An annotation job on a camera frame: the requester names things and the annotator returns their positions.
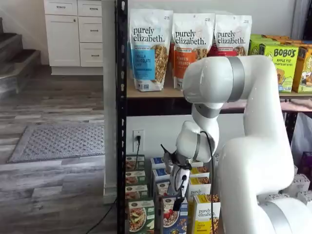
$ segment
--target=cabinet drawer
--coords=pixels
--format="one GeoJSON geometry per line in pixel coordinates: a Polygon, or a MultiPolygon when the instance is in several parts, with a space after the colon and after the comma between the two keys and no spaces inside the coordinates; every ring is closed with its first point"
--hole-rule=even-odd
{"type": "Polygon", "coordinates": [[[44,0],[47,15],[77,15],[77,0],[44,0]]]}
{"type": "Polygon", "coordinates": [[[102,43],[80,43],[80,60],[82,67],[102,67],[102,43]]]}
{"type": "Polygon", "coordinates": [[[78,0],[78,15],[102,17],[101,1],[78,0]]]}
{"type": "Polygon", "coordinates": [[[79,17],[80,42],[102,42],[102,18],[79,17]]]}

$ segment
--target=white cabinet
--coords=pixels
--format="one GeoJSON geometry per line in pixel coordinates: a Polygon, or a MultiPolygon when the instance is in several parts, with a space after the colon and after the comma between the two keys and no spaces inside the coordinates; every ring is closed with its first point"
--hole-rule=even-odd
{"type": "Polygon", "coordinates": [[[78,18],[45,16],[50,66],[80,66],[78,18]]]}
{"type": "Polygon", "coordinates": [[[80,43],[80,56],[82,67],[102,67],[103,44],[80,43]]]}
{"type": "Polygon", "coordinates": [[[48,15],[77,15],[77,0],[44,0],[44,11],[48,15]]]}
{"type": "Polygon", "coordinates": [[[101,1],[79,0],[78,1],[78,15],[102,17],[101,1]]]}
{"type": "Polygon", "coordinates": [[[80,42],[102,42],[102,18],[79,17],[80,42]]]}

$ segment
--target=wall outlet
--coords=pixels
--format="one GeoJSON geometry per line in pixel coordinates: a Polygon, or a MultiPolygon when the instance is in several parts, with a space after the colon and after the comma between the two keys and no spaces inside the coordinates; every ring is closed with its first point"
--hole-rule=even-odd
{"type": "Polygon", "coordinates": [[[138,141],[136,139],[137,136],[141,136],[140,149],[139,153],[144,151],[144,130],[133,130],[133,153],[137,153],[138,141]]]}

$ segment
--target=black shelf post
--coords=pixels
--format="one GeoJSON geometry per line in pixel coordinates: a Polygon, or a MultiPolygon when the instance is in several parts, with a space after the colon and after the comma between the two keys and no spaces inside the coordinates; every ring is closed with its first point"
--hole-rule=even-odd
{"type": "Polygon", "coordinates": [[[125,233],[128,1],[116,0],[117,233],[125,233]]]}

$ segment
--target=white wall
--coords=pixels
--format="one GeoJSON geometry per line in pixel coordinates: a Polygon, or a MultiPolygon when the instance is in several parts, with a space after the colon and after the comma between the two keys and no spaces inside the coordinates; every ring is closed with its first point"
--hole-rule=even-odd
{"type": "Polygon", "coordinates": [[[24,49],[41,51],[42,64],[49,64],[43,0],[0,0],[5,32],[22,35],[24,49]]]}

